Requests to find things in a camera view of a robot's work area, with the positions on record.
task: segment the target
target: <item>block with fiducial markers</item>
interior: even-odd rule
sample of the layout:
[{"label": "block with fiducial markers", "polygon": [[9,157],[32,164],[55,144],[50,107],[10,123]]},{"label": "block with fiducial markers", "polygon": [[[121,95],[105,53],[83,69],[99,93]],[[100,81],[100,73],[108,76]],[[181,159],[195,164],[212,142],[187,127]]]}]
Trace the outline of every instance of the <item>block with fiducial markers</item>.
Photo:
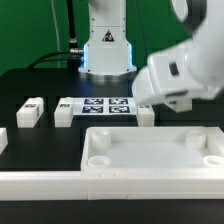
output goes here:
[{"label": "block with fiducial markers", "polygon": [[18,128],[33,128],[44,112],[44,100],[29,98],[16,113]]},{"label": "block with fiducial markers", "polygon": [[74,99],[67,97],[60,99],[54,113],[56,128],[69,128],[73,119]]},{"label": "block with fiducial markers", "polygon": [[0,128],[0,154],[3,152],[3,150],[7,145],[8,145],[8,138],[6,128]]},{"label": "block with fiducial markers", "polygon": [[137,110],[137,120],[139,127],[154,127],[155,113],[152,106],[139,106]]}]

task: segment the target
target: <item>white plastic tray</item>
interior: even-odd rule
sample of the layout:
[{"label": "white plastic tray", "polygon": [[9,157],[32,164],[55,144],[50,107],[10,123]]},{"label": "white plastic tray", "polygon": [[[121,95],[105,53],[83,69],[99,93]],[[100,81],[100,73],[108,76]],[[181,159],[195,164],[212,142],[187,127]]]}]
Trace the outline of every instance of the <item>white plastic tray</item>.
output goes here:
[{"label": "white plastic tray", "polygon": [[0,200],[224,199],[224,133],[200,127],[205,148],[190,149],[192,129],[90,128],[80,172],[1,172]]}]

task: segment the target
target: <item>black cable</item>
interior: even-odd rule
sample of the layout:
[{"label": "black cable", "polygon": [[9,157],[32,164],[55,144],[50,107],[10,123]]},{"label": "black cable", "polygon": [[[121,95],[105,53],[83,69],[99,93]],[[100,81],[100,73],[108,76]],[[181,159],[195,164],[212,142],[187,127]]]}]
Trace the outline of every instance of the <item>black cable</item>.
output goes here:
[{"label": "black cable", "polygon": [[68,10],[68,24],[69,24],[69,34],[70,38],[75,38],[75,22],[74,22],[74,13],[73,13],[73,3],[72,0],[66,0],[67,10]]},{"label": "black cable", "polygon": [[70,54],[70,51],[56,51],[56,52],[53,52],[53,53],[41,56],[36,61],[41,61],[41,60],[44,60],[46,58],[50,58],[50,57],[53,57],[53,56],[56,56],[56,55],[60,55],[60,54]]},{"label": "black cable", "polygon": [[50,59],[50,60],[39,60],[35,61],[34,63],[30,64],[27,68],[32,69],[34,68],[37,64],[40,63],[45,63],[45,62],[54,62],[54,61],[80,61],[82,58],[66,58],[66,59]]},{"label": "black cable", "polygon": [[33,64],[36,64],[38,61],[42,61],[46,58],[50,58],[50,57],[53,57],[53,56],[56,56],[56,55],[61,55],[61,54],[70,54],[70,51],[57,51],[57,52],[53,52],[53,53],[50,53],[50,54],[46,54],[46,55],[38,58],[36,61],[34,61],[32,64],[30,64],[27,68],[32,68]]},{"label": "black cable", "polygon": [[139,23],[140,23],[140,27],[141,27],[141,31],[142,31],[142,39],[143,39],[143,43],[144,43],[146,60],[147,60],[147,57],[149,54],[148,54],[148,49],[147,49],[147,43],[146,43],[146,37],[145,37],[145,31],[144,31],[144,27],[143,27],[142,18],[141,18],[141,13],[140,13],[139,5],[138,5],[138,0],[135,0],[135,5],[136,5],[138,19],[139,19]]},{"label": "black cable", "polygon": [[67,11],[68,11],[68,25],[69,25],[69,36],[70,48],[77,48],[78,43],[76,41],[76,33],[75,33],[75,19],[74,19],[74,12],[73,12],[73,0],[66,0],[67,3]]}]

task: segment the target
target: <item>label on robot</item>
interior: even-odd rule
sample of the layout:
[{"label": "label on robot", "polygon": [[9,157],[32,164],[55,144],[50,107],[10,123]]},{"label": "label on robot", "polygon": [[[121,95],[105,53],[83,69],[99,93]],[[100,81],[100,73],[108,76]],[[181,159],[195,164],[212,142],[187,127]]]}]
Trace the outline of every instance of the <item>label on robot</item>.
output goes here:
[{"label": "label on robot", "polygon": [[83,114],[102,114],[103,113],[103,107],[83,107],[82,109]]},{"label": "label on robot", "polygon": [[36,106],[36,104],[26,104],[26,108],[34,108]]},{"label": "label on robot", "polygon": [[103,42],[115,42],[112,33],[110,32],[110,30],[107,31],[107,33],[105,34],[103,40]]},{"label": "label on robot", "polygon": [[103,105],[104,100],[103,99],[85,99],[84,104],[86,104],[86,105]]},{"label": "label on robot", "polygon": [[128,99],[109,99],[109,104],[111,105],[127,105]]},{"label": "label on robot", "polygon": [[121,106],[121,107],[109,107],[109,113],[111,114],[129,114],[130,113],[130,108],[128,106]]},{"label": "label on robot", "polygon": [[70,106],[71,106],[71,104],[61,104],[61,105],[60,105],[61,108],[68,108],[68,107],[70,107]]}]

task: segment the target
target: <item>circular hole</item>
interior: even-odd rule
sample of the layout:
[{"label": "circular hole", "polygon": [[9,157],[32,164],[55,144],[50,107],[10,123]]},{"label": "circular hole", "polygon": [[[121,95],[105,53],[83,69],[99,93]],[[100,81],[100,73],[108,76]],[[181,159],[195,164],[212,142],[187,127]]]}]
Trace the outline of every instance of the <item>circular hole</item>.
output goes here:
[{"label": "circular hole", "polygon": [[206,156],[204,163],[210,167],[224,167],[224,158],[220,156]]},{"label": "circular hole", "polygon": [[111,159],[106,156],[94,156],[88,160],[88,166],[93,168],[108,167],[111,164]]}]

